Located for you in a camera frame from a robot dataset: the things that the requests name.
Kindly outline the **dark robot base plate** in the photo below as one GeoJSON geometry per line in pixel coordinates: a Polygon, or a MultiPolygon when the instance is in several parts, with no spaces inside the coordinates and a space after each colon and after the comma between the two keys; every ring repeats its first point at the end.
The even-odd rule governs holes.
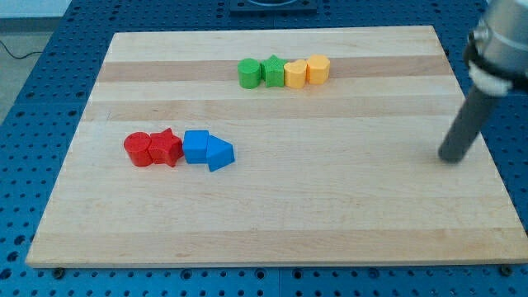
{"type": "Polygon", "coordinates": [[[316,12],[318,0],[228,0],[231,13],[316,12]]]}

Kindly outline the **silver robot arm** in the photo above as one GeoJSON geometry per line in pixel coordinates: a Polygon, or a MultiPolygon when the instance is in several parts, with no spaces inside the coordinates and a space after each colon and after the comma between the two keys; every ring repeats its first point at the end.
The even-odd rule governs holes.
{"type": "Polygon", "coordinates": [[[464,62],[476,88],[504,97],[527,90],[527,0],[494,0],[469,33],[464,62]]]}

